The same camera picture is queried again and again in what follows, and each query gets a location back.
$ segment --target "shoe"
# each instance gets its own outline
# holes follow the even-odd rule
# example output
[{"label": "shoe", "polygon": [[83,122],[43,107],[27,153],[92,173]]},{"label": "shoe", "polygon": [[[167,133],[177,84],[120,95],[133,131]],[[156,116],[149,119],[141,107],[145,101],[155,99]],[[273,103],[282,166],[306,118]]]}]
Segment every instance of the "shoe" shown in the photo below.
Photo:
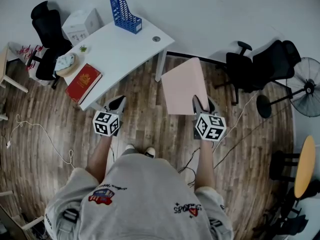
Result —
[{"label": "shoe", "polygon": [[126,147],[125,147],[125,150],[135,150],[135,149],[136,149],[135,146],[132,145],[132,144],[128,144],[128,145],[126,145]]},{"label": "shoe", "polygon": [[149,158],[155,158],[156,156],[156,150],[153,147],[148,147],[146,151],[144,152],[144,155]]}]

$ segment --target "pink board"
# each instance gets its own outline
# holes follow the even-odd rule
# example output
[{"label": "pink board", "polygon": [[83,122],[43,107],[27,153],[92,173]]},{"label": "pink board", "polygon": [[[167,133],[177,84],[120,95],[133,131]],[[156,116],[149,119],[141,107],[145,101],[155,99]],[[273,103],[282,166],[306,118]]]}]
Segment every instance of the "pink board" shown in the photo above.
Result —
[{"label": "pink board", "polygon": [[209,107],[200,60],[191,58],[161,77],[169,115],[194,115],[192,99],[196,95],[202,107]]}]

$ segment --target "white box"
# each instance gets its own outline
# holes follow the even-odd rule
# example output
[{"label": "white box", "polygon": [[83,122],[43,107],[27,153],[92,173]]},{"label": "white box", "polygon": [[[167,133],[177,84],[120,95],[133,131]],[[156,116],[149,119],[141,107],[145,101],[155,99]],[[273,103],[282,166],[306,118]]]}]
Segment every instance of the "white box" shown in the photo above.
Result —
[{"label": "white box", "polygon": [[96,9],[81,9],[70,14],[62,30],[73,46],[100,29]]}]

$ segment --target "small plant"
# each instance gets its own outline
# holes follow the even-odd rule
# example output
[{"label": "small plant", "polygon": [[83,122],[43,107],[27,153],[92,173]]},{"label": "small plant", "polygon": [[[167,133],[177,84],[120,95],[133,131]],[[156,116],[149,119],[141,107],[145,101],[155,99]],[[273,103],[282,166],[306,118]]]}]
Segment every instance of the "small plant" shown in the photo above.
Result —
[{"label": "small plant", "polygon": [[85,53],[88,48],[85,45],[81,45],[79,49],[80,49],[80,52]]}]

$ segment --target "floor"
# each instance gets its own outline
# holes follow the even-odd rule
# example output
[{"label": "floor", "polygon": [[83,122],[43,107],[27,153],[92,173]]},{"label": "floor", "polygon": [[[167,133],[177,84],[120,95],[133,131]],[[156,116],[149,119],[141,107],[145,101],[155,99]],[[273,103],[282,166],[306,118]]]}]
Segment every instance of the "floor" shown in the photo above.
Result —
[{"label": "floor", "polygon": [[[186,59],[168,56],[168,71]],[[153,146],[156,156],[164,158],[176,169],[183,167],[199,147],[193,139],[192,116],[168,115],[162,85],[154,81],[157,58],[153,58],[121,80],[101,99],[116,95],[127,96],[123,126],[112,141],[114,158],[132,143],[140,151]],[[221,69],[202,62],[208,94],[218,103],[226,118],[228,130],[236,123],[245,103],[254,93],[240,92],[238,106],[232,106],[232,87],[214,89],[227,80]],[[24,93],[7,85],[0,89],[0,101],[6,99],[8,121],[0,122],[6,128],[6,140],[0,138],[0,191],[13,190],[14,198],[2,197],[2,204],[13,216],[24,213],[32,220],[44,214],[47,202],[67,181],[72,167],[63,163],[39,126],[19,127],[12,134],[11,146],[6,148],[10,133],[22,121],[42,124],[57,150],[66,161],[74,150],[73,164],[85,167],[100,137],[94,133],[94,111],[82,111],[65,94],[66,84],[61,79],[57,89],[41,86],[28,78],[20,62],[9,65],[8,75],[29,89]],[[283,87],[269,83],[261,92],[270,100],[283,97]],[[224,197],[226,213],[230,216],[235,239],[251,239],[252,228],[262,221],[264,210],[274,202],[273,192],[285,189],[283,184],[269,179],[271,153],[278,149],[293,149],[292,111],[289,101],[272,106],[272,117],[262,119],[256,109],[256,97],[246,106],[242,117],[229,136],[214,153],[214,164],[228,156],[215,169],[216,190]],[[199,152],[194,153],[190,166],[197,167]],[[109,153],[108,163],[112,164]],[[191,170],[182,173],[187,183],[194,180]]]}]

